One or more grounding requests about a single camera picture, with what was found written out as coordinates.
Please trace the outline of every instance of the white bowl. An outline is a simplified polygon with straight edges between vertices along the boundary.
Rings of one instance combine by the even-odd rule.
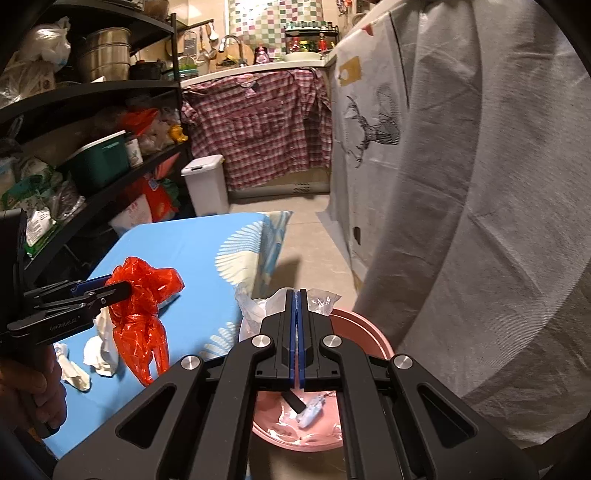
[[[322,56],[314,51],[296,51],[285,55],[285,61],[320,60]]]

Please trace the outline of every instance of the white lid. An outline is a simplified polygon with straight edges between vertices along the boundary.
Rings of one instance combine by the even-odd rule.
[[[89,148],[95,147],[96,145],[98,145],[100,143],[106,142],[106,141],[111,140],[112,138],[118,137],[120,135],[125,135],[125,130],[121,130],[120,132],[117,132],[112,135],[108,135],[107,137],[99,138],[98,140],[95,140],[94,142],[86,144],[84,147],[79,148],[72,155],[70,155],[67,159],[65,159],[64,163],[67,162],[68,160],[70,160],[71,158],[74,158],[75,156],[77,156],[78,153],[83,152],[84,150],[88,150]]]
[[[221,155],[209,155],[208,157],[195,158],[185,168],[181,170],[181,175],[186,177],[187,175],[193,175],[194,173],[200,173],[202,171],[208,171],[216,168],[223,162]]]

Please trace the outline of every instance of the checkered tile wall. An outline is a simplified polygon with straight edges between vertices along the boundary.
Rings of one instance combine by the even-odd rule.
[[[322,0],[229,0],[230,33],[242,37],[253,50],[262,43],[269,56],[285,53],[285,24],[322,21]]]

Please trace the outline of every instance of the green container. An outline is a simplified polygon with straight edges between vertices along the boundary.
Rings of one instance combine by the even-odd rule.
[[[70,172],[78,191],[90,197],[129,170],[125,131],[85,145],[60,167]]]

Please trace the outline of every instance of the silver screw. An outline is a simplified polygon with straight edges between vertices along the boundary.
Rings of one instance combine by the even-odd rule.
[[[340,346],[343,341],[339,336],[336,335],[327,335],[322,339],[322,343],[325,344],[329,348],[335,348]]]
[[[401,370],[406,370],[412,367],[413,359],[407,355],[398,355],[394,357],[394,365]]]
[[[181,367],[183,367],[185,370],[195,370],[200,363],[201,360],[198,356],[187,355],[181,360]]]
[[[257,335],[253,337],[252,344],[257,348],[266,347],[271,343],[271,339],[267,335]]]

